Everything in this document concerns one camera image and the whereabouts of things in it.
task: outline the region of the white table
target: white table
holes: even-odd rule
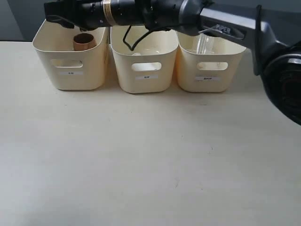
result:
[[[299,226],[301,127],[245,54],[231,88],[64,92],[0,43],[1,226]]]

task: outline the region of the plastic bin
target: plastic bin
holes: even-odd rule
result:
[[[108,62],[108,29],[92,32],[97,46],[73,51],[73,37],[79,28],[67,29],[44,21],[33,39],[41,62],[53,85],[61,90],[91,90],[103,85]]]
[[[231,84],[245,47],[214,38],[212,52],[196,54],[200,36],[177,33],[180,49],[176,70],[180,87],[189,92],[223,92]]]
[[[127,26],[111,28],[111,45],[120,87],[128,93],[166,90],[172,80],[178,41],[175,31],[154,32],[132,52],[122,38]],[[133,44],[145,34],[142,26],[132,27],[127,42]]]

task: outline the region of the bin label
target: bin label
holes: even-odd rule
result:
[[[136,80],[142,80],[142,79],[157,79],[157,78],[159,78],[157,74],[155,74],[155,75],[136,76]]]
[[[83,75],[84,72],[59,72],[60,75]]]
[[[203,77],[203,76],[196,76],[197,81],[220,81],[220,77]]]

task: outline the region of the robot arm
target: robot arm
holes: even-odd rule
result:
[[[251,49],[272,103],[301,125],[301,13],[215,4],[211,0],[59,0],[45,3],[46,19],[83,31],[145,25],[151,32],[201,31]]]

